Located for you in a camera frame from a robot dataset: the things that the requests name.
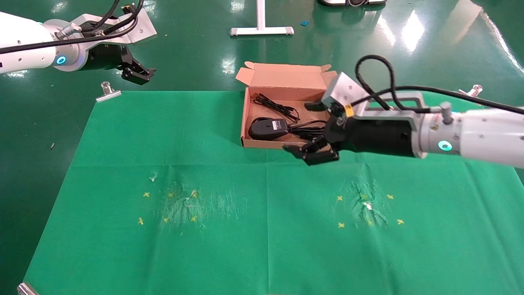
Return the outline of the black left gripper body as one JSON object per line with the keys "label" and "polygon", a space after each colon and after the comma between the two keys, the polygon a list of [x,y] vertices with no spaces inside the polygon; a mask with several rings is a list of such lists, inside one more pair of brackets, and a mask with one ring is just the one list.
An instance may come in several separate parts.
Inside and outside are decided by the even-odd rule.
{"label": "black left gripper body", "polygon": [[126,45],[100,44],[90,49],[86,56],[86,70],[122,70],[133,65],[133,55]]}

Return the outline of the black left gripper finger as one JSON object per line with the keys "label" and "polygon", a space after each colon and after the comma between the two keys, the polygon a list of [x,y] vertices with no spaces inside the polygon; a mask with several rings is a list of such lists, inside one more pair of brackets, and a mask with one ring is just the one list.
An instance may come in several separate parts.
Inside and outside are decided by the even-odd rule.
{"label": "black left gripper finger", "polygon": [[133,84],[136,84],[136,85],[144,85],[148,82],[150,82],[150,79],[136,79],[134,77],[132,77],[130,75],[130,68],[124,68],[122,69],[122,74],[121,74],[121,77],[128,81],[128,82],[131,82]]}
{"label": "black left gripper finger", "polygon": [[133,61],[130,65],[130,75],[136,79],[150,79],[156,71],[157,69],[147,68],[138,61]]}

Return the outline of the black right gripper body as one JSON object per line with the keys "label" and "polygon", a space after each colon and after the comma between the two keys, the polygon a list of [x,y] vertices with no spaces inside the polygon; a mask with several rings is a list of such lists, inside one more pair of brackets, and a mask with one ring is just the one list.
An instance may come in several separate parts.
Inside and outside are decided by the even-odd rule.
{"label": "black right gripper body", "polygon": [[339,159],[341,150],[416,156],[412,147],[412,127],[406,120],[341,120],[331,116],[325,126],[325,139],[331,147],[330,159]]}

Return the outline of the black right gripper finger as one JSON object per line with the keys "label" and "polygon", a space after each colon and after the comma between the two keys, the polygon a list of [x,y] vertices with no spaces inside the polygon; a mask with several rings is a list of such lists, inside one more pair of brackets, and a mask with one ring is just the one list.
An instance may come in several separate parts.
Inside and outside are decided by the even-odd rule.
{"label": "black right gripper finger", "polygon": [[333,100],[316,100],[305,102],[304,107],[308,111],[319,113],[318,117],[322,120],[329,120],[331,118],[341,118],[341,105]]}
{"label": "black right gripper finger", "polygon": [[301,159],[307,166],[339,160],[339,152],[334,150],[323,136],[313,138],[302,145],[285,144],[282,148],[294,158]]}

